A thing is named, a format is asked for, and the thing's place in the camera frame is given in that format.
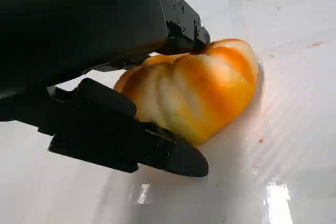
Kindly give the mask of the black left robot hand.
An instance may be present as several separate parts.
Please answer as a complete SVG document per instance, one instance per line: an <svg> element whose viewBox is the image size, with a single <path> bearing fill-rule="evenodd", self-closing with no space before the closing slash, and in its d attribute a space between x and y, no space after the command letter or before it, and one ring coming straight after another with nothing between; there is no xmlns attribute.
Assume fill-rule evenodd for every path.
<svg viewBox="0 0 336 224"><path fill-rule="evenodd" d="M200 52L210 43L184 0L1 0L1 121L50 135L49 151L120 170L139 164L204 177L208 162L185 139L136 120L126 96L91 70L134 69L150 53Z"/></svg>

